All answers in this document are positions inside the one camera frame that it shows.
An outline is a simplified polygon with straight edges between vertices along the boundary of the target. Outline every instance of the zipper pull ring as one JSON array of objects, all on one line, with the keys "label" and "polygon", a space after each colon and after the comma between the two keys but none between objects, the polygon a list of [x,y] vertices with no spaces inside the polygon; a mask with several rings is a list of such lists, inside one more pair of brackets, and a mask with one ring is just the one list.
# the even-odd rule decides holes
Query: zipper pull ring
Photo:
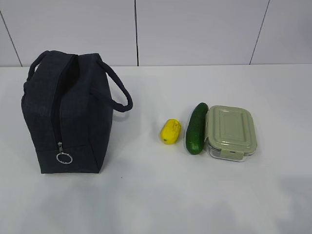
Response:
[{"label": "zipper pull ring", "polygon": [[[59,153],[57,154],[57,161],[59,161],[62,164],[71,164],[73,162],[73,157],[71,157],[69,154],[64,153],[63,151],[63,143],[59,142],[58,143],[58,148],[59,148]],[[59,156],[68,156],[69,157],[69,161],[62,161],[61,159],[59,159]]]},{"label": "zipper pull ring", "polygon": [[63,143],[62,142],[58,143],[58,148],[59,148],[59,153],[62,154],[64,152],[63,151]]}]

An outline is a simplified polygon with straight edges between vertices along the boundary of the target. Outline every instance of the zipper pull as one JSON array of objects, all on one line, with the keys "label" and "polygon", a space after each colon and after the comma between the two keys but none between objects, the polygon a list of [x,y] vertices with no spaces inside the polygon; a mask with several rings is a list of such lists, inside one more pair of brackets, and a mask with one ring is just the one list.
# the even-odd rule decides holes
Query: zipper pull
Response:
[{"label": "zipper pull", "polygon": [[58,148],[59,148],[59,153],[62,154],[63,153],[63,143],[62,142],[58,143]]}]

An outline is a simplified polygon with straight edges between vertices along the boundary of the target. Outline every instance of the metal key ring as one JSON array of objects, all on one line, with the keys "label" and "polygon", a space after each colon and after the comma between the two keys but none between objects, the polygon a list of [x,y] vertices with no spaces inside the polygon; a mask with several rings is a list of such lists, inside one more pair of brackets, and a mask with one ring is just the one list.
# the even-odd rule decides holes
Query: metal key ring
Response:
[{"label": "metal key ring", "polygon": [[[69,162],[64,162],[64,161],[62,161],[62,160],[60,160],[59,159],[59,156],[60,155],[66,155],[66,156],[69,156],[69,158],[70,158],[70,161]],[[67,153],[59,153],[59,154],[57,154],[57,160],[60,162],[60,163],[62,163],[62,164],[71,164],[72,162],[73,162],[73,157],[71,157],[69,154],[67,154]]]}]

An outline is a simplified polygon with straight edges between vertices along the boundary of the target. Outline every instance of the lid latch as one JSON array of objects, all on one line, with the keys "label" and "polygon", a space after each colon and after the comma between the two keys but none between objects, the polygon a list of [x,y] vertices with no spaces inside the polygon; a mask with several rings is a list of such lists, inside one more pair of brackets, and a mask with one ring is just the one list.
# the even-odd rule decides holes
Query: lid latch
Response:
[{"label": "lid latch", "polygon": [[221,150],[221,157],[228,160],[241,161],[244,158],[244,152],[232,151],[232,150]]}]

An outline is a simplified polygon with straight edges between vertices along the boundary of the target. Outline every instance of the white wall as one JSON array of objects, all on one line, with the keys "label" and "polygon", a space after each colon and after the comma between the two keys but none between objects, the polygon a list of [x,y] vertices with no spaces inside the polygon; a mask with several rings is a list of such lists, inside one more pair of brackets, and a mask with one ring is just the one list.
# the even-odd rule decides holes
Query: white wall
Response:
[{"label": "white wall", "polygon": [[267,3],[137,0],[139,64],[249,64]]},{"label": "white wall", "polygon": [[45,50],[137,64],[133,1],[1,0],[0,9],[24,66]]},{"label": "white wall", "polygon": [[252,64],[312,63],[312,0],[271,0]]},{"label": "white wall", "polygon": [[[0,10],[24,66],[44,50],[137,65],[135,0],[0,0]],[[312,63],[311,12],[312,0],[136,0],[139,64]],[[0,66],[20,66],[2,19]]]},{"label": "white wall", "polygon": [[4,23],[0,17],[0,66],[20,66],[14,47],[7,34]]}]

